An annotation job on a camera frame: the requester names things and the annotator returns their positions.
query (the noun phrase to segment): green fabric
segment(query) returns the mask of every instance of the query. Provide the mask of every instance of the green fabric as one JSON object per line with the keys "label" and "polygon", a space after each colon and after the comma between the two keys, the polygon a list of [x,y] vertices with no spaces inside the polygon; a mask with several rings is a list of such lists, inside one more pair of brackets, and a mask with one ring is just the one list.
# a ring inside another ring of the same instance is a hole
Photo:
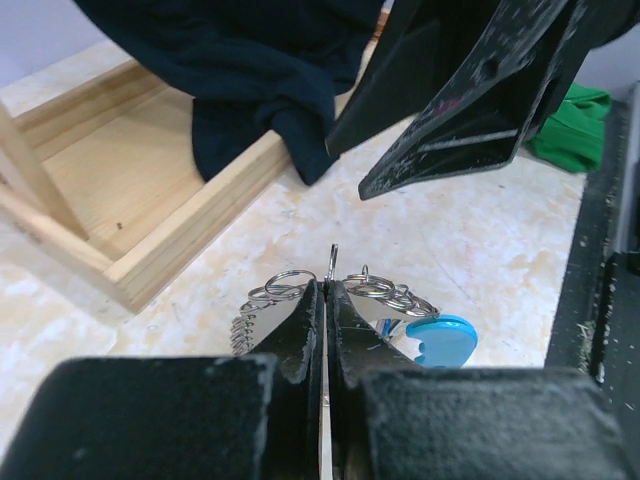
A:
{"label": "green fabric", "polygon": [[609,93],[574,83],[528,147],[537,157],[569,172],[597,170],[604,148],[604,117],[609,110]]}

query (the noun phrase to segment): marble countertop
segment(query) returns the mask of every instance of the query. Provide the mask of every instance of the marble countertop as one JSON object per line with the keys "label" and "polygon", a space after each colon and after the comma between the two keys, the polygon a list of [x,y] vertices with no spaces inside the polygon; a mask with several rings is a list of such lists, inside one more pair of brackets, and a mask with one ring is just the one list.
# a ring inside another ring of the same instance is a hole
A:
{"label": "marble countertop", "polygon": [[584,176],[523,155],[502,170],[361,202],[358,182],[403,127],[345,154],[312,188],[287,170],[139,315],[0,221],[0,456],[57,363],[229,354],[248,290],[292,268],[323,276],[334,242],[338,278],[366,263],[471,321],[480,341],[468,365],[541,366]]}

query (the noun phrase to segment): wooden tray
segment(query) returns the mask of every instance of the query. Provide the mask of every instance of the wooden tray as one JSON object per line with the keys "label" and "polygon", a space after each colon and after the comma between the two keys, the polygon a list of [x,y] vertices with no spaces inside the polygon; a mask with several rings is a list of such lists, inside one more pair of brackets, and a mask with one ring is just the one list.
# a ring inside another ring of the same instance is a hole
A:
{"label": "wooden tray", "polygon": [[138,312],[290,163],[270,131],[205,184],[190,109],[133,61],[15,119],[0,105],[0,207]]}

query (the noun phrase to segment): navy fabric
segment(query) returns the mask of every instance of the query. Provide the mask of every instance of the navy fabric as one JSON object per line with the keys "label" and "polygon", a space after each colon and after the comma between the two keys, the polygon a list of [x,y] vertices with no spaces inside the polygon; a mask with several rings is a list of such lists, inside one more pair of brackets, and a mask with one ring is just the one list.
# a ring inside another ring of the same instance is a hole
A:
{"label": "navy fabric", "polygon": [[107,36],[195,97],[193,154],[209,180],[269,129],[300,177],[336,160],[334,97],[356,79],[383,0],[75,0]]}

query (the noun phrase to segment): blue plastic object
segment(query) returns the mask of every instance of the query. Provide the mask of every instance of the blue plastic object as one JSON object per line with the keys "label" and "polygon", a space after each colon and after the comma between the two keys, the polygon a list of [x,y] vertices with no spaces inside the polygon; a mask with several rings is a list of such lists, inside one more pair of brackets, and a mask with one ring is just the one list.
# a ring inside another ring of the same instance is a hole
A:
{"label": "blue plastic object", "polygon": [[478,345],[473,325],[455,315],[418,320],[407,325],[408,337],[420,340],[416,363],[429,368],[460,368]]}

